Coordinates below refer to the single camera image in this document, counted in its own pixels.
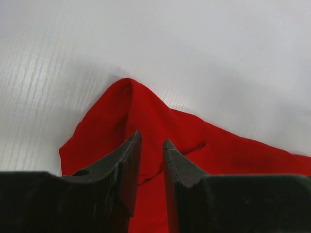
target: screw hole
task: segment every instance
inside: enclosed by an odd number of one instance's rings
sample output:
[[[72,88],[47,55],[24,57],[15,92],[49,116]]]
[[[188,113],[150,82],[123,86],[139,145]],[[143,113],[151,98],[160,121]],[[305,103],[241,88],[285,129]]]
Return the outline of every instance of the screw hole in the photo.
[[[75,172],[72,176],[85,176],[88,174],[89,174],[88,170],[80,170],[80,171]]]

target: red fabric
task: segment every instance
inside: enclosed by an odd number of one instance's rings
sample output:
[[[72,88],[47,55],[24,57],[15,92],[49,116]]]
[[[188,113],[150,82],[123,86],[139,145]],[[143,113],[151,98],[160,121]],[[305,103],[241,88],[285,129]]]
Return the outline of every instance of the red fabric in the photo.
[[[63,174],[71,175],[96,162],[137,129],[143,142],[131,233],[168,232],[162,172],[166,138],[211,174],[311,175],[311,158],[239,137],[194,115],[172,110],[147,87],[129,78],[108,88],[59,150]]]

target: crumpled red cloth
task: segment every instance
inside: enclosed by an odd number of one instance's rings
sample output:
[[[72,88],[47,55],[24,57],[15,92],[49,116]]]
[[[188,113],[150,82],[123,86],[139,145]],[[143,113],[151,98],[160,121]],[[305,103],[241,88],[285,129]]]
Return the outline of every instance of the crumpled red cloth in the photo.
[[[168,233],[162,172],[166,138],[211,174],[311,175],[311,158],[239,137],[194,115],[170,109],[151,90],[129,78],[107,89],[59,150],[63,175],[96,162],[136,130],[142,135],[142,155],[130,233]]]

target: red towel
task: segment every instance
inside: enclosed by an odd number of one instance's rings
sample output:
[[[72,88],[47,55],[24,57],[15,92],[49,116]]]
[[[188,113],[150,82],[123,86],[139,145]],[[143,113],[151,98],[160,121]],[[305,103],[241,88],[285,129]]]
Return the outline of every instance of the red towel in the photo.
[[[108,88],[59,150],[63,175],[96,162],[135,130],[141,131],[142,156],[131,233],[168,232],[162,172],[166,138],[211,174],[311,175],[311,158],[239,137],[194,115],[170,109],[151,90],[129,78]]]

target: white surface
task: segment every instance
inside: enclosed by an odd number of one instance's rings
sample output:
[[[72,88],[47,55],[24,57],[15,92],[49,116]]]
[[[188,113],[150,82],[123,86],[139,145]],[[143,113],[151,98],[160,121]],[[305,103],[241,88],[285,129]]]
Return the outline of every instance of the white surface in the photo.
[[[119,77],[232,132],[311,155],[310,0],[0,0],[0,169],[58,149]]]

